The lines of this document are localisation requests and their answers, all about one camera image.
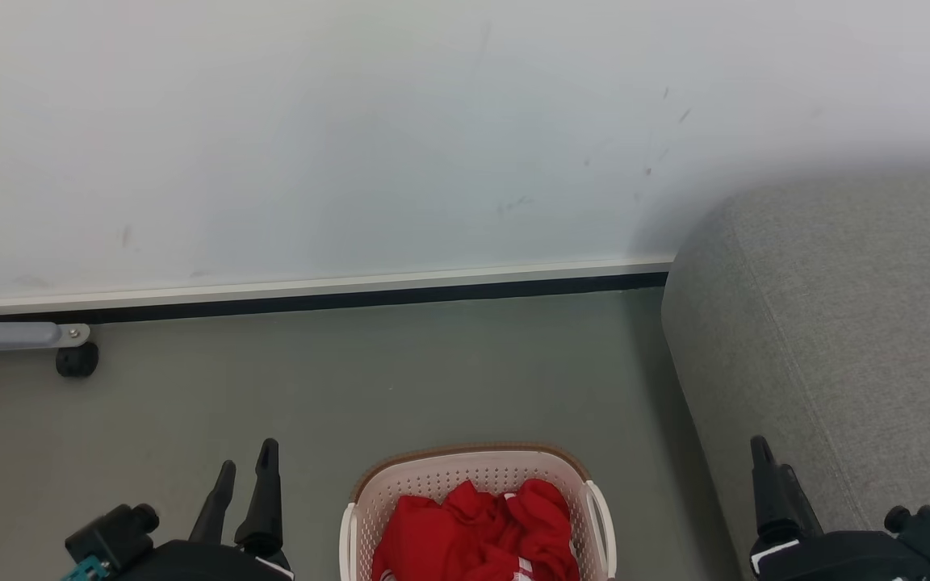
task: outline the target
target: basket rim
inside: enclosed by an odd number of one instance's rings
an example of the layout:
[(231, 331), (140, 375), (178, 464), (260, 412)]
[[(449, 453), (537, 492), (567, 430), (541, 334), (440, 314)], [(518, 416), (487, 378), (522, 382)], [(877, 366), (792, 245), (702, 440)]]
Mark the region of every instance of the basket rim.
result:
[(388, 467), (416, 460), (435, 458), (437, 456), (454, 456), (455, 454), (469, 454), (474, 452), (544, 452), (545, 454), (551, 454), (564, 460), (573, 470), (578, 472), (580, 479), (583, 479), (584, 482), (591, 479), (590, 472), (587, 471), (587, 468), (584, 468), (580, 460), (576, 459), (576, 456), (566, 452), (565, 449), (559, 448), (557, 445), (540, 444), (540, 442), (535, 441), (488, 441), (475, 442), (475, 444), (440, 445), (436, 446), (436, 448), (418, 449), (414, 452), (405, 452), (390, 456), (374, 464), (365, 472), (365, 475), (358, 479), (358, 484), (354, 485), (354, 492), (350, 493), (350, 502), (357, 504), (358, 500), (361, 499), (361, 493), (365, 490), (365, 486), (368, 486), (368, 483), (371, 482), (379, 472), (386, 470)]

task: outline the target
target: gray sofa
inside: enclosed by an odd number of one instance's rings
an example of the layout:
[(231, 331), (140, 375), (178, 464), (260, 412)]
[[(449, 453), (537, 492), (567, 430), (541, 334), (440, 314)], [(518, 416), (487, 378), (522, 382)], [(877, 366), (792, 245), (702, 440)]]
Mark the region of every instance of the gray sofa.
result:
[(930, 504), (930, 173), (735, 196), (680, 251), (662, 321), (739, 559), (753, 434), (824, 530)]

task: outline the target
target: sofa seam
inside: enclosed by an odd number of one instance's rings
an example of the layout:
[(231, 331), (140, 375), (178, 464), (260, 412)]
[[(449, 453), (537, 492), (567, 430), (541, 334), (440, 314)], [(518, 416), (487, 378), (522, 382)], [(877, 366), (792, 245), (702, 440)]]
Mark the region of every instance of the sofa seam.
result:
[(760, 285), (759, 277), (756, 276), (756, 269), (752, 267), (752, 261), (749, 261), (748, 255), (745, 253), (745, 247), (741, 242), (741, 236), (738, 234), (737, 228), (734, 227), (733, 222), (727, 221), (727, 227), (730, 228), (731, 235), (734, 237), (734, 242), (738, 246), (738, 257), (741, 260), (742, 267), (748, 272), (750, 280), (752, 280), (752, 285), (756, 291), (756, 301), (760, 305), (760, 313), (765, 316), (768, 324), (773, 331), (774, 335), (778, 339), (778, 344), (781, 349), (783, 360), (785, 360), (786, 374), (789, 375), (790, 379), (793, 379), (797, 383), (798, 392), (801, 393), (803, 401), (806, 404), (806, 409), (809, 412), (811, 417), (811, 422), (813, 427), (816, 430), (819, 430), (823, 434), (824, 441), (827, 442), (827, 455), (830, 457), (831, 461), (831, 472), (834, 475), (837, 475), (839, 484), (842, 488), (842, 496), (844, 496), (844, 501), (846, 507), (852, 510), (852, 514), (859, 521), (861, 529), (867, 529), (867, 519), (864, 514), (863, 507), (860, 506), (859, 500), (856, 498), (856, 494), (853, 493), (853, 486), (850, 483), (848, 474), (846, 474), (844, 466), (842, 466), (841, 461), (838, 459), (838, 452), (835, 448), (834, 439), (831, 437), (831, 433), (827, 430), (827, 426), (824, 425), (822, 419), (820, 419), (819, 409), (816, 407), (816, 402), (813, 400), (809, 389), (806, 386), (805, 376), (802, 372), (802, 367), (798, 364), (798, 360), (794, 356), (793, 350), (791, 350), (789, 338), (785, 334), (785, 331), (782, 330), (780, 324), (777, 323), (777, 317), (774, 314), (774, 310), (770, 305), (770, 301), (765, 297), (763, 292), (763, 287)]

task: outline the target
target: black knob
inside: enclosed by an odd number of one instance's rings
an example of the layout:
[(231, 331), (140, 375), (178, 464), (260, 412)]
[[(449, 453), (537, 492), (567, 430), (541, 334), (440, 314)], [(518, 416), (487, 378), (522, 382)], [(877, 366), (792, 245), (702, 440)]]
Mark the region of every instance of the black knob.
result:
[(156, 511), (148, 504), (139, 504), (132, 509), (132, 515), (139, 522), (139, 527), (143, 533), (152, 533), (156, 527), (160, 526), (160, 517), (156, 516)]
[(907, 507), (893, 507), (889, 514), (885, 515), (885, 529), (889, 533), (900, 534), (907, 528), (907, 522), (911, 516)]

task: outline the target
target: red clothing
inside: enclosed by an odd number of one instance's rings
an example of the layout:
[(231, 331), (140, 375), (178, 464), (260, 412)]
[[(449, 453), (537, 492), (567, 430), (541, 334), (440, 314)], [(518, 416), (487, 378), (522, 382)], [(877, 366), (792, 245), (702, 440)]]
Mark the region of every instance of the red clothing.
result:
[(571, 536), (569, 507), (552, 484), (528, 479), (494, 496), (466, 481), (443, 505), (400, 497), (372, 581), (390, 581), (388, 571), (397, 581), (579, 581)]

